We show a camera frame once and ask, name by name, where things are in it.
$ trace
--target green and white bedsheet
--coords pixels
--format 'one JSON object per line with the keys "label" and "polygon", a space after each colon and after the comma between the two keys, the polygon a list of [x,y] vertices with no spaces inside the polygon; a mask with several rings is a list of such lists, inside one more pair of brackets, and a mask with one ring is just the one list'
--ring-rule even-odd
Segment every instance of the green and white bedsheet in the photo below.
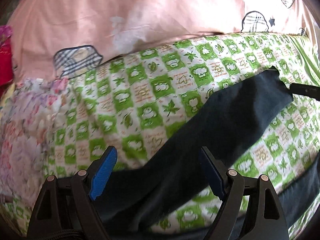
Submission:
{"label": "green and white bedsheet", "polygon": [[[115,169],[143,166],[217,90],[271,66],[287,85],[320,85],[319,61],[307,37],[240,33],[179,41],[104,63],[70,79],[53,128],[43,177],[86,169],[108,145],[118,150]],[[302,174],[320,148],[319,103],[294,96],[262,138],[232,168],[244,176],[267,174],[277,192]],[[319,197],[305,217],[315,211]],[[241,212],[247,208],[244,197]],[[176,233],[210,225],[221,205],[210,188],[151,227]],[[15,196],[6,209],[26,232],[31,210]],[[290,229],[293,239],[307,221]]]}

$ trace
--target round metal joint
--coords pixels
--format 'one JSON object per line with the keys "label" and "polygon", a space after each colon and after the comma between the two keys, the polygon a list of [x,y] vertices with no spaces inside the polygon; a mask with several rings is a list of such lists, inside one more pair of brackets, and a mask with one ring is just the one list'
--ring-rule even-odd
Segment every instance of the round metal joint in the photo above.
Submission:
{"label": "round metal joint", "polygon": [[84,176],[84,175],[86,175],[87,174],[87,171],[86,170],[79,170],[78,171],[78,175],[79,176]]}
{"label": "round metal joint", "polygon": [[236,172],[235,170],[229,170],[229,175],[231,176],[237,176],[238,172]]}
{"label": "round metal joint", "polygon": [[54,175],[50,175],[50,176],[47,177],[47,181],[53,181],[54,178],[55,178]]}
{"label": "round metal joint", "polygon": [[269,180],[269,177],[267,175],[261,175],[261,179],[264,180],[264,181],[268,181]]}

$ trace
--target pink blanket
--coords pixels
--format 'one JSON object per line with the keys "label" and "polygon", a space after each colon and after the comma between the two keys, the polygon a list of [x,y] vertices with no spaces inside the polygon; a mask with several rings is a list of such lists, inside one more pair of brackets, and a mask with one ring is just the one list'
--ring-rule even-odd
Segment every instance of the pink blanket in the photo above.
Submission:
{"label": "pink blanket", "polygon": [[317,43],[302,0],[22,0],[9,24],[16,82],[72,77],[118,55],[213,33],[306,32]]}

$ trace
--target black cable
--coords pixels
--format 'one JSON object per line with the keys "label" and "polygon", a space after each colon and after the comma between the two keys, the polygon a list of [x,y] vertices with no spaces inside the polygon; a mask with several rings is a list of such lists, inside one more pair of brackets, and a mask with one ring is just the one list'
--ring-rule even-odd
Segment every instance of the black cable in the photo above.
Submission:
{"label": "black cable", "polygon": [[39,238],[25,238],[25,240],[60,240],[73,237],[79,240],[86,240],[84,233],[74,229],[67,229],[63,231],[59,231],[48,236],[39,237]]}

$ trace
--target red cloth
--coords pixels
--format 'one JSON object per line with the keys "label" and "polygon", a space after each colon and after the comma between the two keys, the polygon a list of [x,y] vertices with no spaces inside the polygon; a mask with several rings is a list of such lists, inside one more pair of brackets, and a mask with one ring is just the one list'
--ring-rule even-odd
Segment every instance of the red cloth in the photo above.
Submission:
{"label": "red cloth", "polygon": [[13,81],[10,41],[10,38],[8,38],[0,47],[0,98]]}

